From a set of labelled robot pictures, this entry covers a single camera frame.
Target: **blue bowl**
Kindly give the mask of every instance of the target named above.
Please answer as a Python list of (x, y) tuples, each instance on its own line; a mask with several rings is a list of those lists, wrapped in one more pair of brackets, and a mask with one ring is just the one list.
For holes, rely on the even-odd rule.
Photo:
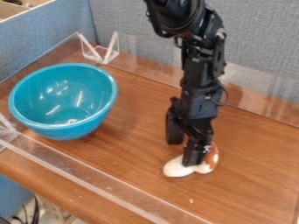
[(85, 64), (59, 64), (28, 75), (13, 87), (13, 117), (44, 137), (69, 140), (103, 123), (117, 98), (109, 73)]

